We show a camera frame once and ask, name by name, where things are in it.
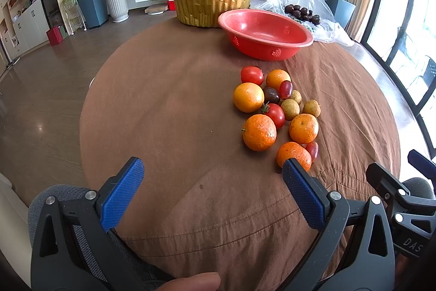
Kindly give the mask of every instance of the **tangerine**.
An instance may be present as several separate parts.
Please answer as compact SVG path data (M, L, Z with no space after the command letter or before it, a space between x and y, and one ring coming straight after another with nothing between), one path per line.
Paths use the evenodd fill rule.
M267 75L267 87L272 87L278 91L280 84L282 84L284 80L291 81L291 77L287 72L284 70L272 70Z
M297 143L310 143L318 135L318 120L311 114L300 114L289 124L289 135Z
M296 158L305 171L309 171L312 165L310 153L295 142L286 142L278 149L277 155L275 156L275 160L280 168L283 168L283 164L289 158Z
M262 114L249 117L242 131L243 140L247 147L258 152L271 147L277 136L277 130L275 129L273 120Z
M259 110L264 99L262 88L254 83L242 83L233 92L233 102L242 112Z

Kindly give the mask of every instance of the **clear plastic bag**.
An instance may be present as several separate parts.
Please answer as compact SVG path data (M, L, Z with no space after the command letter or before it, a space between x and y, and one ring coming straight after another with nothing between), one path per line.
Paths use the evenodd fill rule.
M289 4L298 4L313 10L313 14L320 16L319 25L311 22L302 22L293 16L285 13L285 7ZM260 5L257 9L272 11L280 15L288 16L305 26L312 34L315 41L324 43L337 42L344 46L352 46L354 41L350 39L345 30L335 22L333 14L324 0L269 0Z

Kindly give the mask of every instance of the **red box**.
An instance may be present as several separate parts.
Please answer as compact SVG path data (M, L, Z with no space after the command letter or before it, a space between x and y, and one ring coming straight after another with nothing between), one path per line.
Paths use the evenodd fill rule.
M168 8L169 10L176 10L176 5L174 4L174 0L168 1Z
M51 46L57 45L64 40L58 26L55 26L53 29L48 30L47 37L49 38Z

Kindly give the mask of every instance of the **red plastic basin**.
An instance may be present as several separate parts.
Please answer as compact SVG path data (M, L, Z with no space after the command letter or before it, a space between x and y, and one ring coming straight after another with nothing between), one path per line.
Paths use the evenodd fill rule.
M219 16L218 24L239 51L263 61L291 58L313 43L312 34L304 26L270 11L230 10Z

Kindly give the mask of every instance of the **round table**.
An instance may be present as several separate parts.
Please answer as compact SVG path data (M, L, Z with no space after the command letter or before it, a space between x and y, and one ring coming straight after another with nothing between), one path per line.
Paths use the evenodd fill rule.
M241 139L250 114L232 94L247 65L286 70L303 102L321 105L319 157L309 174L349 199L374 193L366 167L396 176L398 132L376 82L347 51L314 42L295 57L263 62L238 52L221 29L176 18L132 37L95 77L80 117L80 147L90 188L131 156L145 178L117 228L142 259L184 277L222 276L221 290L275 290L316 236L275 162L288 125L265 152ZM335 261L345 246L341 243Z

